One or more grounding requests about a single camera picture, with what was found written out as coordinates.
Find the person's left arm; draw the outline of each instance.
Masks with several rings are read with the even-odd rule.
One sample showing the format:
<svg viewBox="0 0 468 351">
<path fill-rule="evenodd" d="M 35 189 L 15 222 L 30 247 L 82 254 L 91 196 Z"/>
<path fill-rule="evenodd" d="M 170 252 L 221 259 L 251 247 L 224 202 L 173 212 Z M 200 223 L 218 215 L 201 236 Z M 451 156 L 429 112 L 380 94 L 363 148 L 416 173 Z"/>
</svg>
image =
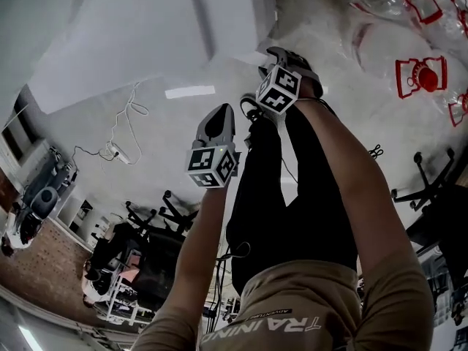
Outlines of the person's left arm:
<svg viewBox="0 0 468 351">
<path fill-rule="evenodd" d="M 193 350 L 216 264 L 227 187 L 209 189 L 178 256 L 172 290 L 133 351 Z"/>
</svg>

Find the brown t-shirt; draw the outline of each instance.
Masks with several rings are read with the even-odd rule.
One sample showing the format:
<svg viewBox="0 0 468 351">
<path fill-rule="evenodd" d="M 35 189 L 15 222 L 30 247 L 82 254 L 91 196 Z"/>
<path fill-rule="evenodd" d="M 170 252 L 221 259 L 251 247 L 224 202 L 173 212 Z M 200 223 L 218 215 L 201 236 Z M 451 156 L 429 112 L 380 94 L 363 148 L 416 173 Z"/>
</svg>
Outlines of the brown t-shirt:
<svg viewBox="0 0 468 351">
<path fill-rule="evenodd" d="M 362 313 L 356 273 L 334 263 L 274 266 L 245 286 L 238 318 L 201 337 L 202 351 L 429 349 L 434 309 L 414 254 L 381 262 L 366 277 Z M 195 350 L 197 329 L 179 311 L 159 311 L 133 351 Z"/>
</svg>

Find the gray concrete floor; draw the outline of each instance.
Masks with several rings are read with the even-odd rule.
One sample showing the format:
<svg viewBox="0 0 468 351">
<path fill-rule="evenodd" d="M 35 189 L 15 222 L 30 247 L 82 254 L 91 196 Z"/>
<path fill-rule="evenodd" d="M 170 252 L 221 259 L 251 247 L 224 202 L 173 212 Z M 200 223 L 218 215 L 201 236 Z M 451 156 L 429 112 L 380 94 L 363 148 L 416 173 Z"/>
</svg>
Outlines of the gray concrete floor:
<svg viewBox="0 0 468 351">
<path fill-rule="evenodd" d="M 456 152 L 466 140 L 468 123 L 454 129 L 447 116 L 440 114 L 431 102 L 420 97 L 401 101 L 390 93 L 385 84 L 361 72 L 347 58 L 342 41 L 342 28 L 350 20 L 347 10 L 336 0 L 278 0 L 279 22 L 273 31 L 274 42 L 307 58 L 320 75 L 328 93 L 324 96 L 339 118 L 368 149 L 380 144 L 385 153 L 379 157 L 390 188 L 400 194 L 422 187 L 418 169 L 413 162 L 421 151 L 429 162 L 429 175 L 435 176 L 447 161 L 445 148 Z M 143 149 L 143 158 L 136 166 L 120 162 L 102 162 L 83 152 L 75 159 L 80 168 L 80 184 L 90 194 L 90 200 L 109 211 L 131 200 L 139 205 L 159 208 L 162 195 L 170 189 L 189 203 L 200 201 L 203 190 L 184 175 L 186 150 L 195 137 L 197 125 L 217 105 L 229 102 L 235 109 L 237 135 L 235 143 L 246 156 L 243 143 L 249 123 L 238 107 L 239 97 L 254 92 L 260 78 L 256 67 L 229 58 L 215 58 L 205 69 L 184 79 L 157 78 L 143 82 L 137 90 L 136 102 L 149 109 L 149 116 L 130 112 L 135 134 Z M 214 85 L 216 94 L 168 100 L 164 91 L 179 86 Z M 125 106 L 132 87 L 94 97 L 51 115 L 32 105 L 27 113 L 36 128 L 70 156 L 75 145 L 89 151 L 104 147 L 110 139 L 115 115 Z M 285 131 L 283 155 L 289 168 L 297 175 L 295 155 Z M 119 120 L 115 142 L 131 159 L 138 150 L 133 143 L 125 118 Z M 283 190 L 287 200 L 295 196 L 295 184 L 283 170 Z M 226 218 L 230 216 L 238 179 L 232 181 Z M 408 204 L 397 205 L 405 224 L 416 218 Z"/>
</svg>

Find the cube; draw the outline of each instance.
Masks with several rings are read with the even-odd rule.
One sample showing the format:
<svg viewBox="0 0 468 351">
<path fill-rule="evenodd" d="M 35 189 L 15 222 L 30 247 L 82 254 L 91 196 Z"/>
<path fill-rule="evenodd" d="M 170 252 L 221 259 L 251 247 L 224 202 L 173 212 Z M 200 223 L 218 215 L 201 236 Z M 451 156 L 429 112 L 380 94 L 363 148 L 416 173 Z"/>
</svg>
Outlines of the cube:
<svg viewBox="0 0 468 351">
<path fill-rule="evenodd" d="M 225 187 L 237 166 L 228 146 L 203 147 L 187 152 L 186 173 L 199 187 Z"/>
<path fill-rule="evenodd" d="M 276 65 L 257 90 L 257 104 L 283 114 L 299 98 L 302 76 Z"/>
</svg>

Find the forearm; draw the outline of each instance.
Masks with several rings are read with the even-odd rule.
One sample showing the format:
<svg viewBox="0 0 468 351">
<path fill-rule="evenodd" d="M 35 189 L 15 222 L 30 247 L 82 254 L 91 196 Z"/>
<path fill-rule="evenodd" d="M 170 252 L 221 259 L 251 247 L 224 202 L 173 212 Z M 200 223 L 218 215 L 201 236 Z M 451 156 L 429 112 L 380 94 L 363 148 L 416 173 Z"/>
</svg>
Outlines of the forearm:
<svg viewBox="0 0 468 351">
<path fill-rule="evenodd" d="M 209 189 L 205 193 L 177 261 L 175 278 L 184 276 L 199 280 L 207 292 L 216 263 L 226 194 L 227 187 Z"/>
<path fill-rule="evenodd" d="M 317 102 L 297 102 L 314 127 L 341 192 L 363 272 L 389 254 L 411 249 L 377 163 L 352 133 Z"/>
</svg>

